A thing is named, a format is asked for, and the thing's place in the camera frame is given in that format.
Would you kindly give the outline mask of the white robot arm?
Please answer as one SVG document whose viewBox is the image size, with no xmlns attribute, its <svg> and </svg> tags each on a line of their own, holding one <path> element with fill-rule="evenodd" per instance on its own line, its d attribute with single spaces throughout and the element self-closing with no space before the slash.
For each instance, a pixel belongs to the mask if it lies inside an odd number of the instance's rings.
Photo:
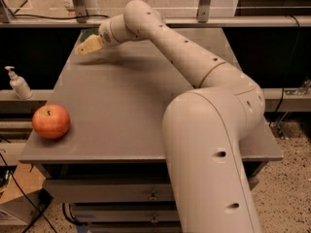
<svg viewBox="0 0 311 233">
<path fill-rule="evenodd" d="M 183 233 L 261 233 L 240 141 L 265 109 L 259 85 L 214 53 L 166 26 L 147 3 L 129 2 L 76 51 L 151 41 L 192 85 L 162 121 L 167 169 Z"/>
</svg>

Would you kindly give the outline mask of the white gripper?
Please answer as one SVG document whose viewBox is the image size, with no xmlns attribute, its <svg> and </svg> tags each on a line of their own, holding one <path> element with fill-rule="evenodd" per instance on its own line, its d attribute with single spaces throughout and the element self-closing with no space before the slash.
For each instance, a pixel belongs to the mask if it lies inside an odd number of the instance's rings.
<svg viewBox="0 0 311 233">
<path fill-rule="evenodd" d="M 90 54 L 94 51 L 100 50 L 103 47 L 103 43 L 110 47 L 118 46 L 120 44 L 120 42 L 113 35 L 110 20 L 100 24 L 98 33 L 99 36 L 92 34 L 82 43 L 78 44 L 76 47 L 76 53 L 79 55 Z"/>
</svg>

